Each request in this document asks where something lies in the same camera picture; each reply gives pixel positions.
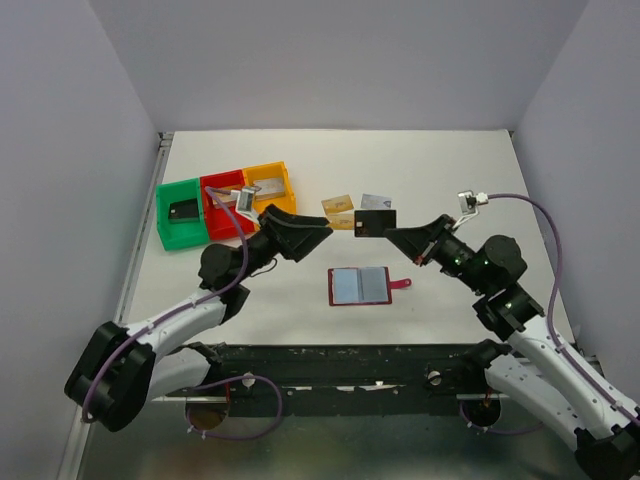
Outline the black VIP card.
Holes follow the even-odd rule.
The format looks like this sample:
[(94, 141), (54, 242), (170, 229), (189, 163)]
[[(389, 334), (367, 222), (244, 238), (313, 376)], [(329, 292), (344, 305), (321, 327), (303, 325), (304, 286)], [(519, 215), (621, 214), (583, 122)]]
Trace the black VIP card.
[(393, 209), (356, 210), (354, 235), (358, 238), (383, 238), (388, 229), (397, 226), (397, 214)]

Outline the gold VIP card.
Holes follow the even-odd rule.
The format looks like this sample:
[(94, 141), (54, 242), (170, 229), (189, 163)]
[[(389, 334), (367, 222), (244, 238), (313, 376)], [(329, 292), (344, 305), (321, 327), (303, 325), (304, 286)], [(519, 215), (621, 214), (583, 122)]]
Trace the gold VIP card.
[(353, 212), (338, 213), (327, 216), (329, 227), (333, 230), (353, 231), (355, 228), (355, 215)]
[(321, 201), (321, 205), (326, 215), (334, 215), (354, 209), (351, 196), (348, 194), (324, 199)]

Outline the white VIP card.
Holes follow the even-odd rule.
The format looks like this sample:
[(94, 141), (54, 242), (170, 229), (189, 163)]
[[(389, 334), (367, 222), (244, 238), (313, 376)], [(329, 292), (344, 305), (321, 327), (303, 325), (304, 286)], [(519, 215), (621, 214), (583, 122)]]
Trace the white VIP card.
[(392, 199), (390, 197), (363, 193), (360, 208), (363, 210), (391, 210)]

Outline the red leather card holder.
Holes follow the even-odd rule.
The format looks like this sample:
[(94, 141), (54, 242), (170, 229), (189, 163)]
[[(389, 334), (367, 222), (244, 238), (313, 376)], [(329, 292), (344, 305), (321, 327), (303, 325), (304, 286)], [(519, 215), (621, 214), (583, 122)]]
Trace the red leather card holder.
[(412, 280), (391, 280), (387, 267), (347, 267), (328, 270), (328, 302), (332, 307), (390, 305), (392, 292), (412, 286)]

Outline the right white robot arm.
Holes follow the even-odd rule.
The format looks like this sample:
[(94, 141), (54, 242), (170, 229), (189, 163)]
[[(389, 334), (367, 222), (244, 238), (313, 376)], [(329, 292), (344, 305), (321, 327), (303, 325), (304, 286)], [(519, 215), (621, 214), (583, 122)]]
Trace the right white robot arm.
[(639, 406), (603, 378), (519, 285), (527, 269), (515, 239), (493, 235), (473, 250), (442, 215), (384, 237), (419, 266), (436, 262), (478, 300), (473, 308), (498, 342), (473, 347), (460, 367), (469, 390), (507, 395), (550, 428), (591, 479), (630, 479), (639, 472)]

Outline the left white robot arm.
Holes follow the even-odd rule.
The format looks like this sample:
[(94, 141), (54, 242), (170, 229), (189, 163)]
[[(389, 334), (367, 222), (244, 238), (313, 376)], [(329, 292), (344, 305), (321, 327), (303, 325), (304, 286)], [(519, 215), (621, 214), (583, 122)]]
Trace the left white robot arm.
[(86, 423), (111, 432), (126, 427), (152, 390), (167, 380), (165, 357), (197, 334), (232, 319), (250, 291), (243, 281), (277, 256), (299, 262), (332, 234), (328, 219), (287, 213), (269, 205), (259, 230), (237, 247), (207, 246), (200, 256), (200, 283), (187, 299), (146, 320), (100, 325), (64, 386)]

